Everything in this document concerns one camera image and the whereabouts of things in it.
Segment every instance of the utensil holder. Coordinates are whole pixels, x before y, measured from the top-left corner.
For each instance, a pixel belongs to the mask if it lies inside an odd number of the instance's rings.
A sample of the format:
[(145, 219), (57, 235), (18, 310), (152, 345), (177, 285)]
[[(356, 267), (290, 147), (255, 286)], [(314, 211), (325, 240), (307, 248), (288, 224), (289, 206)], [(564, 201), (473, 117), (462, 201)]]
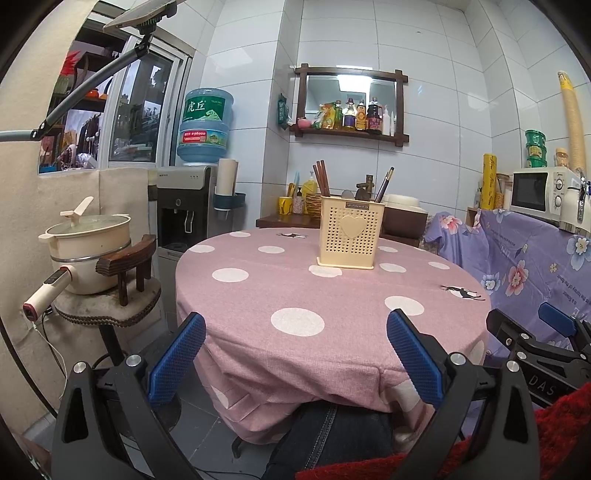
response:
[(318, 265), (373, 269), (384, 207), (383, 203), (322, 197)]

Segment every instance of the beige wall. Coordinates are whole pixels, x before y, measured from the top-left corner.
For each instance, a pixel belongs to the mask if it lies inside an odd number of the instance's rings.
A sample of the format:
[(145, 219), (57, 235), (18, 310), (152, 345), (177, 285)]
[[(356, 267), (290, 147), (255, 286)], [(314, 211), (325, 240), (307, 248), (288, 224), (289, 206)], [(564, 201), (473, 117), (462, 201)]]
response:
[[(37, 28), (0, 84), (0, 131), (31, 129), (43, 120), (63, 59), (94, 0), (64, 0)], [(130, 168), (98, 172), (37, 174), (39, 144), (0, 144), (0, 315), (18, 353), (53, 406), (59, 406), (63, 377), (48, 346), (21, 313), (21, 306), (51, 273), (47, 247), (37, 236), (61, 221), (59, 212), (84, 197), (89, 213), (130, 213), (132, 237), (148, 232), (147, 171)], [(93, 362), (105, 348), (97, 329), (61, 318), (46, 322), (47, 333), (68, 369)], [(0, 413), (21, 432), (46, 413), (0, 342)]]

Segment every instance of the yellow tube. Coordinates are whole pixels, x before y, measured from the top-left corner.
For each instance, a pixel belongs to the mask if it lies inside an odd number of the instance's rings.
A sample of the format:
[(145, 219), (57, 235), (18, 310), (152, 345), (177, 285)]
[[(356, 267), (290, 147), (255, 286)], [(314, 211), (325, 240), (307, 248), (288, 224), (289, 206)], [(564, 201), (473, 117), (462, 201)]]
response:
[(480, 197), (480, 208), (492, 210), (495, 207), (495, 183), (496, 156), (492, 153), (485, 153), (482, 169), (482, 195)]
[(566, 72), (558, 72), (560, 89), (564, 101), (564, 113), (569, 127), (569, 159), (570, 169), (576, 171), (577, 168), (587, 172), (587, 155), (585, 152), (585, 140), (583, 132), (583, 121), (579, 110), (579, 102), (573, 89), (573, 84)]

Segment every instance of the white bottle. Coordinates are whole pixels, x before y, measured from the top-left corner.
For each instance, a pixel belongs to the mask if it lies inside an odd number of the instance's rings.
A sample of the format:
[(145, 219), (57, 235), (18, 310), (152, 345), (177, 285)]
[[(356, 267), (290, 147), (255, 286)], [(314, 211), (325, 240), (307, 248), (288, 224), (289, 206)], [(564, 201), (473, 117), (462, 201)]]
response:
[(388, 112), (388, 105), (384, 105), (384, 113), (382, 115), (382, 134), (390, 134), (390, 112)]

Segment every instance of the tablecloth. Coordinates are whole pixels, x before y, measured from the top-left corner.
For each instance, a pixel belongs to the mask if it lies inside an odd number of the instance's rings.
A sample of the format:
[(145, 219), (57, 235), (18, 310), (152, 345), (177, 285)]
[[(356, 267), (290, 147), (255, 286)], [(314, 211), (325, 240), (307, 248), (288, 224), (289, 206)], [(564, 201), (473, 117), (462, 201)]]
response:
[(277, 441), (301, 404), (324, 399), (400, 411), (416, 432), (430, 410), (386, 336), (403, 309), (448, 351), (484, 356), (486, 289), (458, 266), (379, 239), (373, 270), (319, 267), (319, 231), (232, 232), (191, 247), (176, 272), (179, 321), (203, 315), (195, 367), (241, 438)]

